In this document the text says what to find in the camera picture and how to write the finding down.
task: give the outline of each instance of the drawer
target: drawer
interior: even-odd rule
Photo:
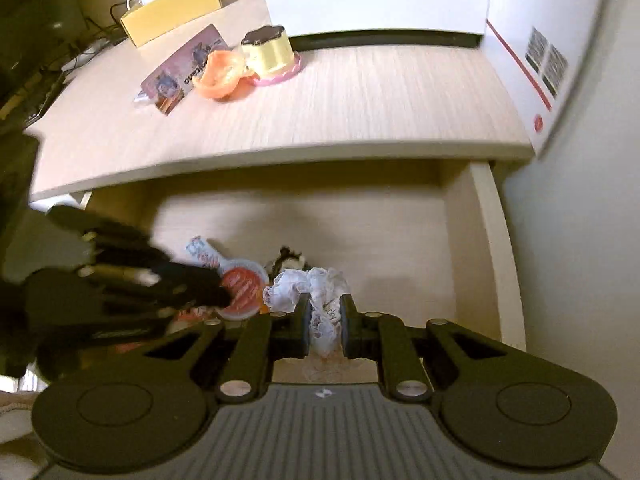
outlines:
[[[197,235],[261,264],[282,245],[341,270],[361,312],[446,318],[525,349],[504,214],[485,162],[351,160],[237,168],[95,190],[175,259]]]

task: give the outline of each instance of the gray ribbed panel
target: gray ribbed panel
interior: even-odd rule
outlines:
[[[182,455],[117,480],[614,480],[596,465],[554,474],[505,471],[467,455],[420,406],[385,399],[376,385],[272,384],[228,406]],[[59,466],[43,480],[104,480]]]

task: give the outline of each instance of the orange silicone cup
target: orange silicone cup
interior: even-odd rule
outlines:
[[[214,50],[207,57],[201,78],[193,78],[196,92],[207,99],[222,99],[233,92],[239,81],[251,75],[244,55],[230,50]]]

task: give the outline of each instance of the wooden desk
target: wooden desk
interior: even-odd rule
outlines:
[[[268,22],[264,0],[236,0],[143,48],[126,41],[78,70],[29,130],[44,141],[32,199],[276,162],[532,155],[506,90],[479,50],[307,52],[295,78],[232,102],[192,92],[168,117],[134,106],[140,82],[207,24],[235,45]]]

